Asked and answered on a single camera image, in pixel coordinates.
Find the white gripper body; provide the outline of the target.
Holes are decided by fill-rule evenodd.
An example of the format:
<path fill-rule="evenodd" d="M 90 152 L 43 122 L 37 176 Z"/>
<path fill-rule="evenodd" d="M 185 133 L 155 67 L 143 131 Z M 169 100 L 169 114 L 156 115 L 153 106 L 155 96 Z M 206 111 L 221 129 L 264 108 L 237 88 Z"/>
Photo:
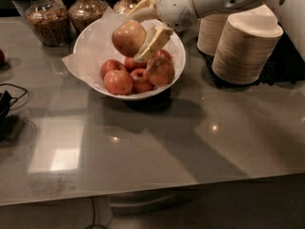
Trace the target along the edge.
<path fill-rule="evenodd" d="M 175 31 L 184 31 L 197 23 L 193 0 L 156 0 L 158 18 Z"/>

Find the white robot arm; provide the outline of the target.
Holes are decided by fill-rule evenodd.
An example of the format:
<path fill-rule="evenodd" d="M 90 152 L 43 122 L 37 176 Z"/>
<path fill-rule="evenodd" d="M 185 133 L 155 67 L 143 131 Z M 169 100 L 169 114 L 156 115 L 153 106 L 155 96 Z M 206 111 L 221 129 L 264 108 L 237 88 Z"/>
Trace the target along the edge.
<path fill-rule="evenodd" d="M 158 19 L 164 27 L 153 32 L 136 55 L 139 61 L 150 59 L 165 46 L 174 31 L 184 31 L 199 19 L 212 14 L 229 14 L 267 6 L 305 59 L 305 0 L 141 0 L 128 17 L 143 22 Z"/>

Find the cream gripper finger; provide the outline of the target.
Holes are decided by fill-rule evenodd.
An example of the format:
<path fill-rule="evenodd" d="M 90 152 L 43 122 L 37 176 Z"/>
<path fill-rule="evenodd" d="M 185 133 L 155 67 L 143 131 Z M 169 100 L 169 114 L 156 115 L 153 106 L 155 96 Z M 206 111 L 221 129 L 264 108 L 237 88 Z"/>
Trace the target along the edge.
<path fill-rule="evenodd" d="M 133 59 L 136 62 L 148 61 L 169 42 L 172 34 L 173 30 L 166 25 L 156 26 L 150 24 L 147 29 L 144 44 Z"/>
<path fill-rule="evenodd" d="M 141 0 L 127 14 L 127 19 L 134 20 L 139 23 L 142 23 L 147 20 L 157 19 L 155 1 L 156 0 Z"/>

